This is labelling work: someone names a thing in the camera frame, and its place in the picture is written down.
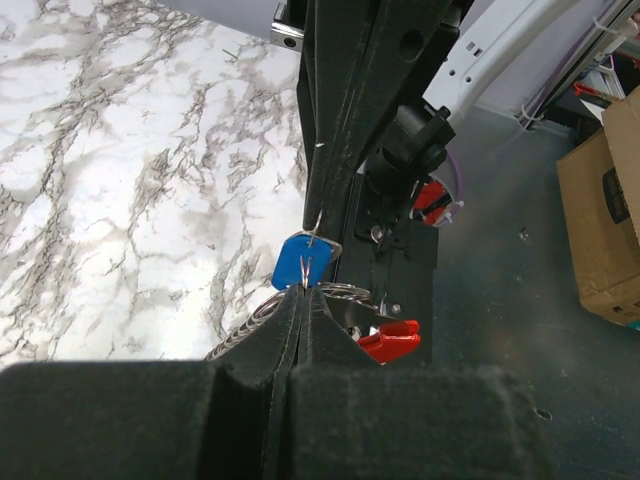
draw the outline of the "blue key tag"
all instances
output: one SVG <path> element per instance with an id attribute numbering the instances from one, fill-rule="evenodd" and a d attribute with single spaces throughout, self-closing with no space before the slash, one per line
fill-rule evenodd
<path id="1" fill-rule="evenodd" d="M 308 285 L 317 285 L 320 283 L 327 266 L 331 263 L 332 254 L 333 248 L 322 238 L 315 237 L 312 241 L 312 236 L 307 233 L 289 237 L 282 244 L 276 268 L 271 277 L 271 284 L 278 290 L 285 290 L 291 285 L 304 283 L 304 266 L 307 266 Z"/>

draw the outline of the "zip tie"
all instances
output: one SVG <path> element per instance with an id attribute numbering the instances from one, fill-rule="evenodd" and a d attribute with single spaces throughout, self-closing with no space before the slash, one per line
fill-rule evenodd
<path id="1" fill-rule="evenodd" d="M 452 223 L 453 223 L 453 215 L 451 215 L 451 212 L 446 212 L 442 214 L 442 216 L 438 219 L 436 223 L 433 224 L 433 226 L 436 228 L 440 228 L 440 227 L 444 227 L 445 225 L 450 225 Z"/>
<path id="2" fill-rule="evenodd" d="M 451 207 L 444 213 L 443 217 L 447 219 L 449 223 L 453 223 L 453 217 L 464 207 L 464 200 L 453 202 Z"/>
<path id="3" fill-rule="evenodd" d="M 598 20 L 598 18 L 597 18 L 595 15 L 593 16 L 593 25 L 594 25 L 598 30 L 602 30 L 603 32 L 611 33 L 611 34 L 613 34 L 613 35 L 615 35 L 615 36 L 622 35 L 622 34 L 620 33 L 620 31 L 618 31 L 618 30 L 613 30 L 612 28 L 605 27 L 604 25 L 602 25 L 602 24 L 600 23 L 600 21 Z"/>
<path id="4" fill-rule="evenodd" d="M 520 111 L 522 112 L 522 116 L 524 118 L 526 118 L 527 120 L 529 120 L 530 122 L 540 122 L 542 120 L 544 120 L 544 114 L 540 115 L 539 117 L 532 117 L 531 115 L 529 115 L 525 110 L 524 110 L 524 103 L 520 105 Z"/>

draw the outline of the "cardboard box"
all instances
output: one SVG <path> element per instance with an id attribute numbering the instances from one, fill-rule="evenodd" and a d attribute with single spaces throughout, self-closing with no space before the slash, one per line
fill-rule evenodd
<path id="1" fill-rule="evenodd" d="M 558 162 L 571 256 L 582 305 L 640 329 L 640 88 L 603 120 Z"/>

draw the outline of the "white panel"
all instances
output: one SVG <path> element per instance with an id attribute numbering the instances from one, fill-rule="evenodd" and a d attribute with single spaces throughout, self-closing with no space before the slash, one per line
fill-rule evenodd
<path id="1" fill-rule="evenodd" d="M 469 12 L 472 16 L 463 23 L 463 30 L 468 29 L 491 3 L 493 0 L 476 0 Z M 567 53 L 590 28 L 594 15 L 600 17 L 615 3 L 620 2 L 580 0 L 531 42 L 487 88 L 482 100 L 511 113 L 520 113 L 521 105 L 540 91 Z"/>
<path id="2" fill-rule="evenodd" d="M 456 42 L 424 98 L 447 107 L 456 129 L 498 75 L 577 1 L 497 0 Z"/>

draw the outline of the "red plastic tab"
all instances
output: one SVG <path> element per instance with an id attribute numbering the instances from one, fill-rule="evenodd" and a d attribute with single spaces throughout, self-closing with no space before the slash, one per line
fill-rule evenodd
<path id="1" fill-rule="evenodd" d="M 413 205 L 413 208 L 415 210 L 424 210 L 425 208 L 430 207 L 432 204 L 442 198 L 443 195 L 446 194 L 447 190 L 440 182 L 433 181 L 427 183 L 424 187 L 422 187 L 420 195 L 418 196 L 416 203 Z M 434 225 L 446 210 L 446 205 L 432 209 L 431 212 L 429 212 L 424 218 L 423 222 L 426 225 Z"/>
<path id="2" fill-rule="evenodd" d="M 358 345 L 378 363 L 388 363 L 418 348 L 419 331 L 420 324 L 415 320 L 385 323 L 375 335 L 358 340 Z"/>

